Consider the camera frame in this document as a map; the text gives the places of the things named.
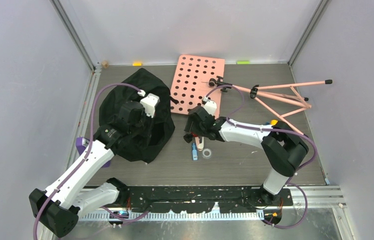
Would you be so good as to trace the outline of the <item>red black stamp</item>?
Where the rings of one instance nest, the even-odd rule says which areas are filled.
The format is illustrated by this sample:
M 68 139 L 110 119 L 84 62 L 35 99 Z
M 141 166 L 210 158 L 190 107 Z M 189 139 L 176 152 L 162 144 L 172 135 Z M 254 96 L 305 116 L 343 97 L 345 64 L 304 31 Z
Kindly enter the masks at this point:
M 192 133 L 186 133 L 183 136 L 183 139 L 186 143 L 191 143 L 194 140 L 195 136 Z

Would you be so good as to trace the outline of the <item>black student backpack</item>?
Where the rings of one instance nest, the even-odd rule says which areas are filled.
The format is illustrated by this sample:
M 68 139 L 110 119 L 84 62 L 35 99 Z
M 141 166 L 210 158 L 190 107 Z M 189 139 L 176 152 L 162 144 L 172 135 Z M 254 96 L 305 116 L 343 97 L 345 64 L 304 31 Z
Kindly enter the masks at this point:
M 130 136 L 130 116 L 146 115 L 140 104 L 139 90 L 160 98 L 149 137 Z M 171 100 L 169 88 L 158 77 L 140 68 L 113 88 L 101 103 L 99 128 L 93 140 L 99 140 L 115 155 L 130 162 L 152 162 L 175 130 Z

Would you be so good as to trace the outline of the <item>pink small stapler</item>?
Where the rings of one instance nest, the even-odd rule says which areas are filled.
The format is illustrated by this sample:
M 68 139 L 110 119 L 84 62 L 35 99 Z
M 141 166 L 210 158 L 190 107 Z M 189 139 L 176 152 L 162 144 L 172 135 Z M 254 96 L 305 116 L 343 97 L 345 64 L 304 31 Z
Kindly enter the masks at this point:
M 199 151 L 203 151 L 204 149 L 204 137 L 196 137 L 195 138 L 196 147 Z

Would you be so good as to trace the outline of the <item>blue small clip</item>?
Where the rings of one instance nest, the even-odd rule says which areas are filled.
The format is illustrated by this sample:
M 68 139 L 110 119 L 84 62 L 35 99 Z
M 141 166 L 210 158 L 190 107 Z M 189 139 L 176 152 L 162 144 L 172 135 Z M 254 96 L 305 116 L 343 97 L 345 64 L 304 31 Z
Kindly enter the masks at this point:
M 197 161 L 197 160 L 198 160 L 198 150 L 197 150 L 196 143 L 193 143 L 193 144 L 192 144 L 192 159 L 193 159 L 194 161 Z

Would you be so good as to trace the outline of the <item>clear tape roll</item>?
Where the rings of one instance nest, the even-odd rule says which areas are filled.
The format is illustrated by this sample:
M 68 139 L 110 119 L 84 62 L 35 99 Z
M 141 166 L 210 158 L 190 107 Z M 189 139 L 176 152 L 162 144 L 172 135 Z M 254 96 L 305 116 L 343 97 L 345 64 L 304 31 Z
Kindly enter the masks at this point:
M 212 151 L 209 148 L 204 148 L 202 151 L 202 155 L 205 159 L 210 159 L 212 157 Z

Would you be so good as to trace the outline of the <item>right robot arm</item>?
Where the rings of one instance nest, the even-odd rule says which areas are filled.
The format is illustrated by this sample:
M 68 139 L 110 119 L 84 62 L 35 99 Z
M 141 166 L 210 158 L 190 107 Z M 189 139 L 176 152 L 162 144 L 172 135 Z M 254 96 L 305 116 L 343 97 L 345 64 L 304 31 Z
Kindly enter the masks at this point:
M 293 177 L 309 152 L 303 136 L 282 121 L 275 125 L 248 124 L 226 117 L 216 118 L 202 106 L 189 112 L 184 131 L 184 140 L 188 143 L 194 137 L 204 137 L 211 141 L 236 142 L 262 149 L 271 165 L 258 194 L 258 200 L 264 205 L 273 205 L 280 199 L 283 186 Z

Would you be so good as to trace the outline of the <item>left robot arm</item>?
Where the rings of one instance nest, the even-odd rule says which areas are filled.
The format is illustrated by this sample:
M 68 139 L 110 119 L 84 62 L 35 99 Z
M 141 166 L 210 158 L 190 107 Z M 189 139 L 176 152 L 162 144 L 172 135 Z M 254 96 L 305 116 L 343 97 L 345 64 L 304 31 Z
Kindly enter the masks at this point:
M 106 162 L 131 147 L 135 137 L 148 133 L 158 104 L 159 99 L 150 95 L 124 103 L 115 125 L 100 126 L 86 149 L 55 182 L 45 190 L 36 188 L 30 193 L 34 239 L 38 238 L 39 224 L 61 238 L 86 214 L 108 204 L 122 207 L 127 203 L 129 189 L 116 178 L 87 193 L 80 192 Z

